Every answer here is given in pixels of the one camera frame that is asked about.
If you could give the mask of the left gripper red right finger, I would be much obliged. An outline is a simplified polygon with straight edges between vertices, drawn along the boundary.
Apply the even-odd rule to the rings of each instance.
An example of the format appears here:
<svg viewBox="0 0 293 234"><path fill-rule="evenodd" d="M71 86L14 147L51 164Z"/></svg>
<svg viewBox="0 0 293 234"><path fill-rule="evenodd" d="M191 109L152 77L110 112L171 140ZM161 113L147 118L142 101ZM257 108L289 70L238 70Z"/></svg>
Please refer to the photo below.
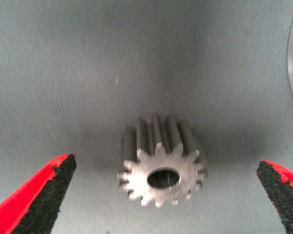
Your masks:
<svg viewBox="0 0 293 234"><path fill-rule="evenodd" d="M293 172L272 161L262 160L257 177L276 208L287 234L293 234Z"/></svg>

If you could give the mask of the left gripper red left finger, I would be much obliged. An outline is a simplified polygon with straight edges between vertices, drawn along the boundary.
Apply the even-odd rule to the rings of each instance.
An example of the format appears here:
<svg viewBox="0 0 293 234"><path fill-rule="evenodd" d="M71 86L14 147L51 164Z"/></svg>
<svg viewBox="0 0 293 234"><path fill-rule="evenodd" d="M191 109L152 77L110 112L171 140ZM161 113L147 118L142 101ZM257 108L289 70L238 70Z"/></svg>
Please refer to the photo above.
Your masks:
<svg viewBox="0 0 293 234"><path fill-rule="evenodd" d="M58 156L0 204L0 234L49 234L77 164L73 154Z"/></svg>

